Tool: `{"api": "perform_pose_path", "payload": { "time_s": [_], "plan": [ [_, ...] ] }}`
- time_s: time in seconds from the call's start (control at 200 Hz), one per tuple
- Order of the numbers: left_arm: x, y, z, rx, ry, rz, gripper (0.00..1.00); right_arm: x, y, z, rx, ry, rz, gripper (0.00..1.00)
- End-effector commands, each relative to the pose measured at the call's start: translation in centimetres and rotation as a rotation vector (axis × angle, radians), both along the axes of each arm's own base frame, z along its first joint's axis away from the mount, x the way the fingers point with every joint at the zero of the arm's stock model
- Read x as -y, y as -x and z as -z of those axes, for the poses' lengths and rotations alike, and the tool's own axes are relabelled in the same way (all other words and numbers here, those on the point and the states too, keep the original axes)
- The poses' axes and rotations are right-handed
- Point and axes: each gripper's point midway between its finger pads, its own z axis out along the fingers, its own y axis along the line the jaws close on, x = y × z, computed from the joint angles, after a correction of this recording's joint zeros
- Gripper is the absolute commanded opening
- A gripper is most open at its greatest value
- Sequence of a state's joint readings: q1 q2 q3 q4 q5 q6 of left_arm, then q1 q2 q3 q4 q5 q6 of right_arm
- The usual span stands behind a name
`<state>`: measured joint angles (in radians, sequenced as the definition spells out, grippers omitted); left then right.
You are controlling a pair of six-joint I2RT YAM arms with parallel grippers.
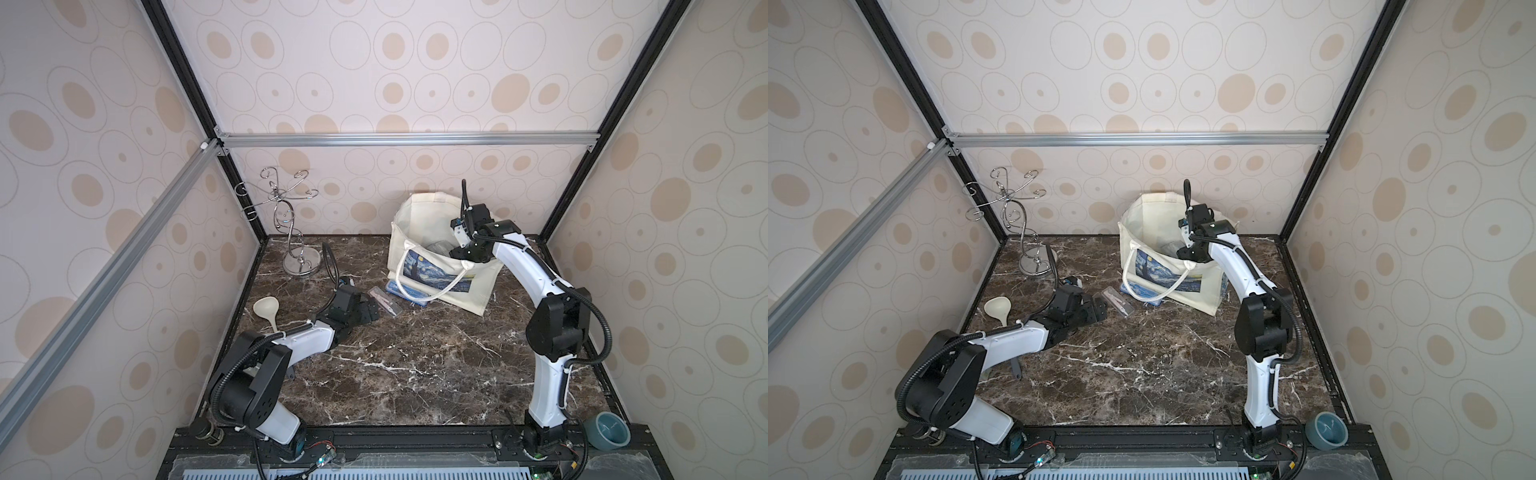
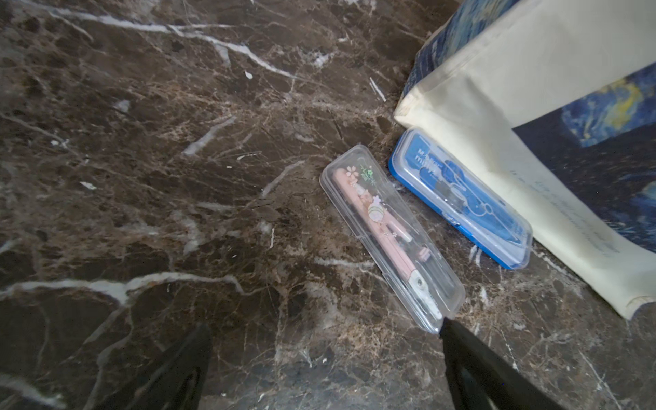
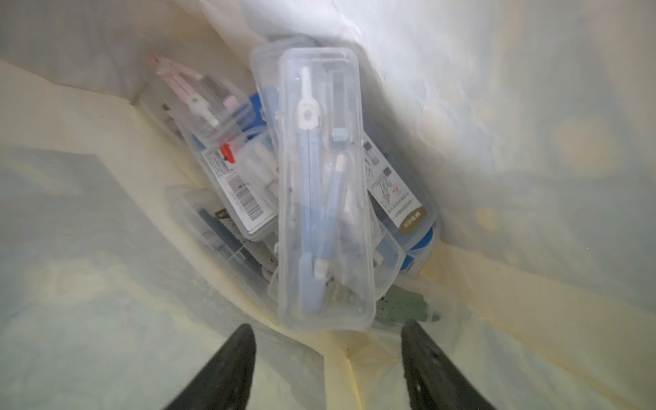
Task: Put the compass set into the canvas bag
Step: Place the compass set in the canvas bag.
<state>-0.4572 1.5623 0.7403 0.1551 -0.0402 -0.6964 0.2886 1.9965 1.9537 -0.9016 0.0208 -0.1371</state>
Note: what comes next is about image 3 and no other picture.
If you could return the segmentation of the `clear case green compass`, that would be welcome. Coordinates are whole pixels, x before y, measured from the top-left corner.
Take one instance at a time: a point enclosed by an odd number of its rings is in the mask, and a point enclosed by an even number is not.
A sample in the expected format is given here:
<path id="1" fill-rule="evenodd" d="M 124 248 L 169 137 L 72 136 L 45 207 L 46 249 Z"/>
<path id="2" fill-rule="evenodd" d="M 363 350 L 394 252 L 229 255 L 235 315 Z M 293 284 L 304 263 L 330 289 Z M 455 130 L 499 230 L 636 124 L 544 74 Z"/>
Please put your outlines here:
<path id="1" fill-rule="evenodd" d="M 420 276 L 400 275 L 377 301 L 373 327 L 396 331 L 408 319 L 446 323 L 454 314 L 453 299 L 440 285 Z"/>

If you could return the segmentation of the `clear case barcode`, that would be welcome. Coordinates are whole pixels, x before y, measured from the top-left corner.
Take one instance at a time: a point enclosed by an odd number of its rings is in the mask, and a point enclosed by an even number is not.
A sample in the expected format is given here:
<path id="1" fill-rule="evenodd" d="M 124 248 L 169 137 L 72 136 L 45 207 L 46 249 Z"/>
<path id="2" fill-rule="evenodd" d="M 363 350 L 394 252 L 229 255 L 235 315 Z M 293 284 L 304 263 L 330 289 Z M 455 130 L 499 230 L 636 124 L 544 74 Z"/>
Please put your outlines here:
<path id="1" fill-rule="evenodd" d="M 278 304 L 269 295 L 278 268 L 272 239 L 254 242 L 242 236 L 220 198 L 209 189 L 170 186 L 166 198 L 174 219 L 227 270 L 252 302 L 275 316 Z"/>
<path id="2" fill-rule="evenodd" d="M 437 206 L 411 165 L 379 136 L 363 136 L 367 189 L 373 209 L 405 251 L 438 222 Z"/>

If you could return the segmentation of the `clear case light-blue compass long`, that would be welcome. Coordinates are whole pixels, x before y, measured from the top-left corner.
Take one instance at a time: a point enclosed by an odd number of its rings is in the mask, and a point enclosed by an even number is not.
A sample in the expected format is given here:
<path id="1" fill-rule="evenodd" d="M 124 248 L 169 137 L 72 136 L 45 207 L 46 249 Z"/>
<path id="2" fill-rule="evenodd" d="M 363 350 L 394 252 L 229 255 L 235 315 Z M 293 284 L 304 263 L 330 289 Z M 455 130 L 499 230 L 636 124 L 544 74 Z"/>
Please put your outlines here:
<path id="1" fill-rule="evenodd" d="M 359 61 L 338 47 L 280 58 L 278 316 L 361 331 L 376 311 Z"/>

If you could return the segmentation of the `clear case pink compass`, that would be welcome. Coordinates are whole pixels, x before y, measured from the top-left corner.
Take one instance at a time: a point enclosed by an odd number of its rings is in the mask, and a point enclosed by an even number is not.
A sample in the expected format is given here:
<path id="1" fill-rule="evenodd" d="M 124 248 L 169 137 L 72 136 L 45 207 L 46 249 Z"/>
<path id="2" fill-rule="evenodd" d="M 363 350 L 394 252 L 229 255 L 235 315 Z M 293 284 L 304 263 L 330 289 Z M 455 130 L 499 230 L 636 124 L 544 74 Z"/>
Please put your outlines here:
<path id="1" fill-rule="evenodd" d="M 162 52 L 142 58 L 148 115 L 171 138 L 192 151 L 238 151 L 256 120 L 249 97 L 219 73 L 176 61 Z"/>

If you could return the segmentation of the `clear case light-blue compass short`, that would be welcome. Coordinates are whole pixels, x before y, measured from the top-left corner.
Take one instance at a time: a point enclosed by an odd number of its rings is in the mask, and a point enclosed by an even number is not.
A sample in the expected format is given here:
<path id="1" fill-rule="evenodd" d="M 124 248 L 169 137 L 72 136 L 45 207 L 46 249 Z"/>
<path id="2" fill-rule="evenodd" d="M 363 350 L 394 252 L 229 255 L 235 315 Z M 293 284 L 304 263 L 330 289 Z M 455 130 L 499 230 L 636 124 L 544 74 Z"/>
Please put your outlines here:
<path id="1" fill-rule="evenodd" d="M 249 55 L 251 72 L 254 75 L 256 88 L 261 99 L 266 124 L 271 134 L 273 147 L 279 152 L 280 129 L 278 124 L 279 89 L 281 56 L 293 48 L 315 47 L 317 42 L 306 35 L 296 35 L 256 47 Z"/>

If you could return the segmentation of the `clear case red label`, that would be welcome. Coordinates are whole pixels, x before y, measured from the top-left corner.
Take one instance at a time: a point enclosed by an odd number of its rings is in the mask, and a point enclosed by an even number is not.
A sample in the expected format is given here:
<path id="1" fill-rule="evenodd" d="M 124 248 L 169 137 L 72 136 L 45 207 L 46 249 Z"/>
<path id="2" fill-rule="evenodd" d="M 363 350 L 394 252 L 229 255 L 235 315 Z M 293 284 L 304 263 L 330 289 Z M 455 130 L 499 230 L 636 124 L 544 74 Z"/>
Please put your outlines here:
<path id="1" fill-rule="evenodd" d="M 247 145 L 249 135 L 236 126 L 219 142 L 203 142 L 184 126 L 180 131 L 241 235 L 263 240 L 274 230 L 277 213 L 235 170 L 237 152 Z"/>

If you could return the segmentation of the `blue opaque case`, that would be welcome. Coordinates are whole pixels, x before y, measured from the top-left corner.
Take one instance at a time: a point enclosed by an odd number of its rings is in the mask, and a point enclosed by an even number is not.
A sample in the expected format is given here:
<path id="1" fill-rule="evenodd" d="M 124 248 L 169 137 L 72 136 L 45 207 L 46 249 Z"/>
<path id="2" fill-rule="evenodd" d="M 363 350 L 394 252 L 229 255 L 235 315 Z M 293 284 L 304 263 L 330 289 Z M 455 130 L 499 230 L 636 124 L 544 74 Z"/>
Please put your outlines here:
<path id="1" fill-rule="evenodd" d="M 405 260 L 401 265 L 400 273 L 417 275 L 430 258 L 435 245 L 439 242 L 440 228 L 435 223 L 432 228 L 418 241 L 413 248 L 406 252 Z"/>

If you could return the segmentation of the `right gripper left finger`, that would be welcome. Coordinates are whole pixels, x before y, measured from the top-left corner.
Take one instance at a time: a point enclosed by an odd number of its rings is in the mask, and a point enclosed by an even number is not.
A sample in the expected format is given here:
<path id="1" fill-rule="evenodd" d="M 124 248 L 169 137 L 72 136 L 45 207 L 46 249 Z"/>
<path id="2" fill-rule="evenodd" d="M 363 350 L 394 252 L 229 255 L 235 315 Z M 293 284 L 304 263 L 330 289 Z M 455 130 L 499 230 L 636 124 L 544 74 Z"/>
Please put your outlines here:
<path id="1" fill-rule="evenodd" d="M 255 366 L 254 331 L 251 325 L 242 324 L 167 408 L 245 410 Z"/>

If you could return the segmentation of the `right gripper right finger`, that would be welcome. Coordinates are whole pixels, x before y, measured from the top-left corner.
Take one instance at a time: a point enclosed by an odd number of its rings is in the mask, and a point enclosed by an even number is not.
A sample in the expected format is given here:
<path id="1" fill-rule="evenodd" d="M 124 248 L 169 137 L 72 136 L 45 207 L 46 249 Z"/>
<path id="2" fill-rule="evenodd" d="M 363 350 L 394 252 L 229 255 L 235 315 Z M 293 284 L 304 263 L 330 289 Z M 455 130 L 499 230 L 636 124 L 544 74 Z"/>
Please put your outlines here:
<path id="1" fill-rule="evenodd" d="M 495 409 L 414 319 L 401 329 L 401 354 L 413 410 Z"/>

